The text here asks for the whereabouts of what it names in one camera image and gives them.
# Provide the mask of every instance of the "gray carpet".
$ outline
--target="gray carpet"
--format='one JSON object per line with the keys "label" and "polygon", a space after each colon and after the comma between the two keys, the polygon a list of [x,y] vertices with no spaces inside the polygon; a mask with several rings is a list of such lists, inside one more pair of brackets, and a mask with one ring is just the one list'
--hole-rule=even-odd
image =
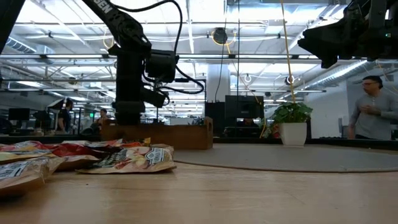
{"label": "gray carpet", "polygon": [[289,172],[398,171],[398,153],[338,146],[303,148],[262,144],[215,144],[213,149],[178,150],[174,160],[187,164]]}

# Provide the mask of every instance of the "white pillar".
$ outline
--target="white pillar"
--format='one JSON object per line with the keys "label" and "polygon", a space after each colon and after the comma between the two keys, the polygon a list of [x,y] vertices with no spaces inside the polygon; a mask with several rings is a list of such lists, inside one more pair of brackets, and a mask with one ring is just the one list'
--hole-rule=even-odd
{"label": "white pillar", "polygon": [[228,65],[208,65],[207,72],[207,102],[215,103],[216,101],[225,102],[225,96],[231,94],[231,72],[228,69]]}

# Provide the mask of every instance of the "gray shirt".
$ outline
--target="gray shirt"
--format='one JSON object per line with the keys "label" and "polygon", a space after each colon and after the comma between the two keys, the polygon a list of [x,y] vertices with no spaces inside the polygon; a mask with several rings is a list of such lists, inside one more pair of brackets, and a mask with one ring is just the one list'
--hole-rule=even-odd
{"label": "gray shirt", "polygon": [[[376,107],[381,115],[361,113],[360,107],[366,105]],[[392,120],[398,120],[397,97],[382,92],[377,97],[366,94],[359,98],[349,123],[355,125],[355,134],[371,139],[391,140]]]}

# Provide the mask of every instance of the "computer monitor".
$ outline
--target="computer monitor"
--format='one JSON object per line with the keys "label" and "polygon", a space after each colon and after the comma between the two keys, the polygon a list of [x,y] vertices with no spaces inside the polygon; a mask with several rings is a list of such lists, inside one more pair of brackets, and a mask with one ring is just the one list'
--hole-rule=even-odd
{"label": "computer monitor", "polygon": [[29,108],[9,108],[8,120],[9,121],[28,121],[30,119]]}
{"label": "computer monitor", "polygon": [[264,97],[257,96],[256,99],[254,96],[225,96],[225,118],[263,117]]}

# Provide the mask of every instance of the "ceiling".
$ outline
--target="ceiling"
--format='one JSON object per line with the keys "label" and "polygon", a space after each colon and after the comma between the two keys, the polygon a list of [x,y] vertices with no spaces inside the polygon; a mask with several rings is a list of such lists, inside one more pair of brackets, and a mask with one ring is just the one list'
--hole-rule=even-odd
{"label": "ceiling", "polygon": [[[156,0],[112,0],[114,4],[127,8],[140,8],[154,4]],[[177,53],[185,55],[178,66],[194,78],[207,78],[209,64],[220,64],[221,54],[248,54],[239,61],[240,75],[250,76],[245,84],[251,90],[285,89],[285,77],[289,75],[286,60],[285,32],[282,8],[279,1],[241,0],[177,0],[183,13],[183,26]],[[344,1],[329,5],[329,0],[287,0],[284,1],[286,36],[289,52],[301,55],[302,59],[292,60],[291,71],[296,78],[295,85],[316,79],[327,70],[320,68],[320,61],[297,45],[302,32],[309,27],[336,22],[343,17]],[[139,21],[153,49],[173,50],[179,26],[179,15],[173,4],[163,4],[150,11],[130,13]],[[228,46],[217,45],[212,32],[217,27],[226,27]],[[94,80],[71,85],[67,82],[40,82],[49,89],[115,88],[115,59],[81,58],[78,55],[107,54],[114,43],[108,28],[81,0],[26,0],[25,5],[10,36],[12,43],[4,49],[0,63],[8,72],[5,78],[26,80]],[[64,54],[69,58],[27,58],[31,54]],[[201,58],[197,55],[218,55],[218,58]],[[237,60],[223,60],[228,64],[232,76],[237,75]],[[330,70],[354,63],[339,62]],[[10,88],[39,88],[32,83],[10,83]],[[197,89],[194,83],[172,83],[174,88]],[[75,96],[79,100],[107,103],[114,93],[99,95],[97,92],[52,91],[51,95]],[[161,114],[199,115],[203,112],[204,94],[195,96],[170,93],[173,105],[161,109]]]}

